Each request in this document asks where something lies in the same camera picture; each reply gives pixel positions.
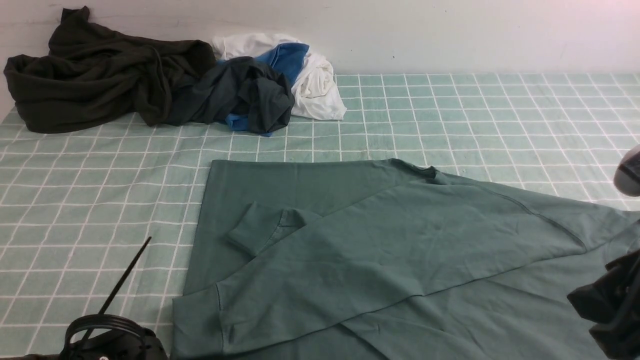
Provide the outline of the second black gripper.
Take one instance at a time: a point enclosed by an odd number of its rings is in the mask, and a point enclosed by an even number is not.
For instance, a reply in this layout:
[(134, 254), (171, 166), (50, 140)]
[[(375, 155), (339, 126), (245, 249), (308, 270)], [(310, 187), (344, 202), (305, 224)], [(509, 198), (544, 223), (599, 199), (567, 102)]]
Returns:
[(574, 289), (567, 300), (577, 314), (594, 323), (589, 333), (611, 360), (637, 360), (640, 355), (640, 251), (605, 265), (591, 284)]

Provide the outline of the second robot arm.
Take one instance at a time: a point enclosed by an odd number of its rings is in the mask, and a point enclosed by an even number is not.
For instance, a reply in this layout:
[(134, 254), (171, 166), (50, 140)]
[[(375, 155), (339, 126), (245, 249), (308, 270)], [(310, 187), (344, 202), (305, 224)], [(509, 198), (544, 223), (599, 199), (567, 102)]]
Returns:
[[(614, 172), (614, 186), (631, 198), (639, 197), (639, 145), (629, 150)], [(604, 245), (624, 234), (620, 211), (596, 216), (581, 214), (583, 234)], [(605, 264), (605, 273), (594, 282), (574, 289), (567, 300), (577, 314), (594, 323), (589, 333), (611, 360), (639, 358), (639, 249)]]

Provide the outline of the black silver Piper robot arm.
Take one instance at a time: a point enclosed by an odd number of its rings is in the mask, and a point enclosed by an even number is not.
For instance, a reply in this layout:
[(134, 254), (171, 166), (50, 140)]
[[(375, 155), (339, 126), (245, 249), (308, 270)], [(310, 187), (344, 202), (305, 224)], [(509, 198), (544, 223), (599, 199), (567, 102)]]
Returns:
[[(94, 337), (71, 342), (77, 333), (106, 330)], [(27, 354), (10, 360), (168, 360), (161, 340), (151, 329), (125, 317), (91, 314), (72, 321), (58, 354)]]

